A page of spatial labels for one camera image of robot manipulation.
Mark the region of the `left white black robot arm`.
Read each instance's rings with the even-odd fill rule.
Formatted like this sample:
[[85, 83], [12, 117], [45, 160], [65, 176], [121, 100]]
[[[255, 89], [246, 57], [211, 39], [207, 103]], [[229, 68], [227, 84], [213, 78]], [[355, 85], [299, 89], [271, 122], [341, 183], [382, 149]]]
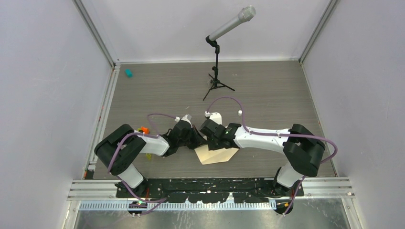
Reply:
[[98, 143], [94, 153], [109, 173], [121, 179], [117, 186], [128, 187], [129, 193], [139, 198], [147, 190], [145, 177], [133, 165], [139, 154], [167, 157], [176, 153], [180, 147], [194, 150], [206, 143], [195, 126], [184, 120], [157, 136], [135, 131], [130, 125], [123, 124]]

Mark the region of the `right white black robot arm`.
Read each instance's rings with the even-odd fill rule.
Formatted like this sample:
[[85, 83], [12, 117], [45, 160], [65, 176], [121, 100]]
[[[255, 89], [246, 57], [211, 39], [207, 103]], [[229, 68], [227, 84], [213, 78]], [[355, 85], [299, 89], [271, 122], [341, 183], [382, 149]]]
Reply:
[[223, 148], [258, 148], [283, 154], [288, 162], [277, 170], [273, 191], [286, 195], [302, 177], [315, 177], [325, 151], [325, 144], [302, 125], [290, 129], [268, 130], [228, 126], [206, 119], [200, 132], [207, 138], [209, 150]]

